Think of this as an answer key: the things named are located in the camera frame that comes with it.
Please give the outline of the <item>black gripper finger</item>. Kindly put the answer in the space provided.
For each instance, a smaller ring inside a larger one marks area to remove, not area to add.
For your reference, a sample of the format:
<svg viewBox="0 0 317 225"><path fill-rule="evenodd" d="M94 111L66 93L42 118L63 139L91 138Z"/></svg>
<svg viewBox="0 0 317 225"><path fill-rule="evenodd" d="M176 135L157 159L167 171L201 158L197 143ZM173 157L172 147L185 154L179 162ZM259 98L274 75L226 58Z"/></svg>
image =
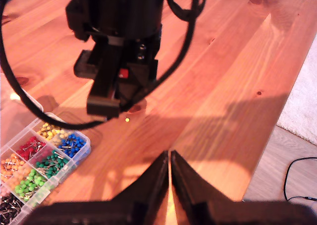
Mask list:
<svg viewBox="0 0 317 225"><path fill-rule="evenodd" d="M208 202L231 200L204 180L176 151L171 151L171 176L176 196L192 225L217 225Z"/></svg>
<svg viewBox="0 0 317 225"><path fill-rule="evenodd" d="M121 68L118 72L116 97L120 100L121 111L144 111L147 106L145 99L133 104L129 109L126 105L139 92L147 86L149 82L149 71L140 68Z"/></svg>
<svg viewBox="0 0 317 225"><path fill-rule="evenodd" d="M119 224L154 224L168 186L168 151L163 151L137 180L113 197L124 212Z"/></svg>

